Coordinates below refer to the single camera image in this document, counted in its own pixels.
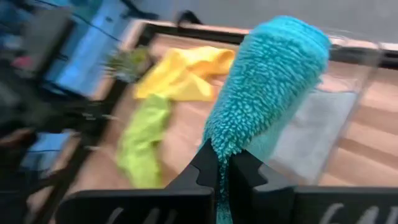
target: teal chenille mop head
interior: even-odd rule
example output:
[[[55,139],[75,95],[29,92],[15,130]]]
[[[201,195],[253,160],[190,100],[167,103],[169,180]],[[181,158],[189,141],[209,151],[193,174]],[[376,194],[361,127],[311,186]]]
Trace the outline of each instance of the teal chenille mop head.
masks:
[[[328,37],[289,16],[260,24],[245,36],[210,113],[203,141],[211,139],[220,163],[218,224],[232,223],[228,161],[247,149],[264,161],[283,127],[327,68]]]

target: black metal frame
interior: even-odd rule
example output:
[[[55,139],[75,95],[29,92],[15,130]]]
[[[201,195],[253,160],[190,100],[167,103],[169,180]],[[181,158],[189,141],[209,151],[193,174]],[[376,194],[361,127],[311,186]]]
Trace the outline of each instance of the black metal frame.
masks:
[[[170,26],[160,26],[154,24],[145,24],[135,46],[138,47],[148,46],[156,34],[168,34],[175,35],[180,37],[189,37],[201,40],[212,40],[217,42],[224,42],[229,44],[240,44],[244,39],[244,34],[235,34],[229,32],[221,32],[221,31],[213,31],[213,30],[200,30],[200,29],[192,29],[192,28],[183,28],[183,27],[170,27]],[[364,54],[373,54],[379,55],[380,52],[374,49],[366,49],[366,48],[351,48],[351,47],[341,47],[338,50],[331,53],[331,59],[333,61],[338,62],[346,62],[346,63],[366,63],[362,62]],[[398,52],[397,51],[386,51],[384,52],[383,58],[380,59],[379,67],[382,68],[390,68],[394,70],[398,70]],[[110,92],[107,97],[103,101],[103,113],[111,114],[123,92],[125,91],[128,83],[115,80],[114,84],[111,87]],[[75,149],[75,152],[72,154],[70,160],[66,168],[62,169],[59,172],[63,172],[62,177],[54,174],[54,177],[49,177],[46,179],[47,183],[42,185],[41,187],[46,187],[49,185],[53,185],[53,189],[46,200],[45,204],[39,210],[36,218],[33,221],[33,224],[43,224],[48,223],[56,210],[56,207],[60,203],[61,199],[66,194],[69,186],[74,181],[75,176],[77,175],[81,165],[85,162],[85,160],[90,155],[90,150],[87,149],[87,146],[97,145],[104,134],[106,127],[108,125],[108,120],[101,119],[92,123],[88,123],[86,125],[85,132],[82,133],[82,139]],[[330,192],[339,192],[340,196],[347,195],[347,191],[351,191],[350,189],[340,189],[334,188],[333,190],[324,188],[323,191]],[[352,194],[356,194],[357,197],[361,197],[361,189],[359,191],[352,192]],[[383,192],[384,189],[375,189],[376,192]],[[305,192],[303,191],[303,197],[311,197],[311,194],[316,194],[316,191],[313,192]]]

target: lime green cloth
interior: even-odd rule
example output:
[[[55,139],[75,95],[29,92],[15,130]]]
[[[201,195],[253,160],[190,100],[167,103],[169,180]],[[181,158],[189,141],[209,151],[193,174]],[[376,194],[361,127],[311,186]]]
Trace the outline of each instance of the lime green cloth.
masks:
[[[156,145],[167,127],[171,105],[168,99],[151,95],[132,115],[119,142],[118,166],[137,188],[162,186]]]

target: gray cloth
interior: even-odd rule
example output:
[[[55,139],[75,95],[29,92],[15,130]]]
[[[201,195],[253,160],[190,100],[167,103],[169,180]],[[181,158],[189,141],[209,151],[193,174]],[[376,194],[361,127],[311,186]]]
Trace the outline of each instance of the gray cloth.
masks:
[[[316,184],[356,97],[353,92],[309,94],[284,128],[271,160]]]

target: cleaning cloth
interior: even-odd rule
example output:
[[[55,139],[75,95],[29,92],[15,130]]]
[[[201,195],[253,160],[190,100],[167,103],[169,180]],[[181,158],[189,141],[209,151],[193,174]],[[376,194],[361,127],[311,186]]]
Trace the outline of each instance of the cleaning cloth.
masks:
[[[234,51],[227,49],[169,49],[136,85],[134,97],[155,93],[176,101],[213,101],[213,87],[206,79],[228,74],[233,59]]]
[[[218,223],[231,223],[230,156],[243,149],[271,154],[274,147],[267,146],[276,144],[282,127],[326,69],[329,47],[324,33],[289,16],[260,24],[245,36],[203,133],[202,143],[211,138],[220,163]],[[263,133],[268,140],[257,140],[254,147],[251,141]]]
[[[159,188],[161,173],[156,144],[167,127],[171,105],[168,99],[151,95],[132,115],[119,140],[117,163],[137,188]]]

